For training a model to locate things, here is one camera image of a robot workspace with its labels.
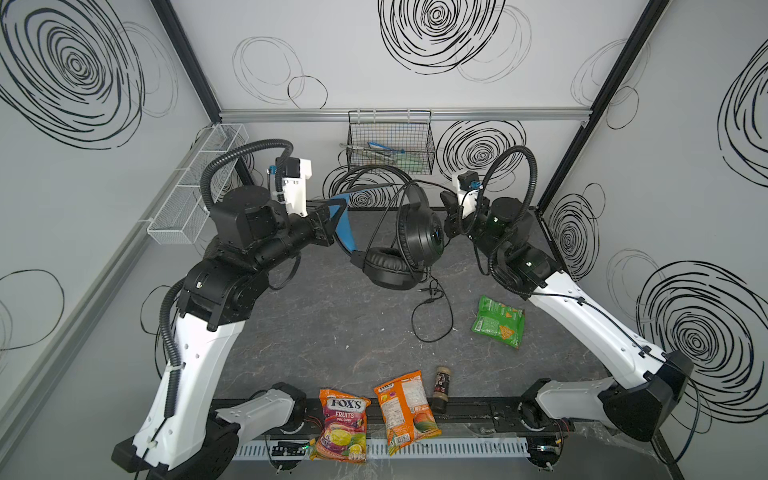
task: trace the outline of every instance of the black wire basket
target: black wire basket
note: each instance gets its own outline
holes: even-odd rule
[[[407,174],[431,174],[435,166],[432,112],[427,110],[351,110],[346,163],[389,165]]]

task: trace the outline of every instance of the green snack bag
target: green snack bag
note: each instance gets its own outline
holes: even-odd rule
[[[524,324],[524,310],[516,310],[483,295],[480,297],[478,318],[472,325],[472,331],[518,348],[523,339]]]

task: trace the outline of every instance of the wire basket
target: wire basket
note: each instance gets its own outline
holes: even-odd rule
[[[147,228],[147,233],[160,245],[187,245],[197,241],[209,215],[200,194],[203,170],[221,154],[248,142],[248,133],[242,124],[218,124],[204,135],[207,135],[205,142]],[[214,202],[229,185],[234,167],[235,162],[224,165],[211,180],[210,194]]]
[[[432,112],[351,110],[346,163],[389,165],[407,174],[431,174],[435,166]]]

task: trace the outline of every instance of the barcode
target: barcode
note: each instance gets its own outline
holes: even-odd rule
[[[394,436],[392,437],[392,443],[395,445],[402,445],[403,443],[407,443],[411,441],[411,434],[406,433],[405,435],[400,436]]]

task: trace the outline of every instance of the fox's candy bag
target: fox's candy bag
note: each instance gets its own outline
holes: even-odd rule
[[[371,401],[336,390],[320,390],[325,426],[310,458],[329,458],[340,462],[366,460],[366,408]]]
[[[442,433],[427,403],[421,371],[379,385],[375,391],[384,414],[390,455],[417,440]]]

